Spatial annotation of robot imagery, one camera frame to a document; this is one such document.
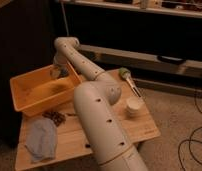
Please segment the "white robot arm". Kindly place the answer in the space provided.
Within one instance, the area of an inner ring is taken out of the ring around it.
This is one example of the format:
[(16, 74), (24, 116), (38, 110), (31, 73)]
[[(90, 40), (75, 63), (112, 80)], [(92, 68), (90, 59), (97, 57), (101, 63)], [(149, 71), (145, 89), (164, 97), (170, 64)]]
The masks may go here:
[(74, 89), (74, 109), (101, 171), (148, 171), (112, 108), (121, 97), (119, 83), (78, 52), (76, 37), (54, 40), (56, 53), (51, 76), (57, 78), (70, 62), (86, 81)]

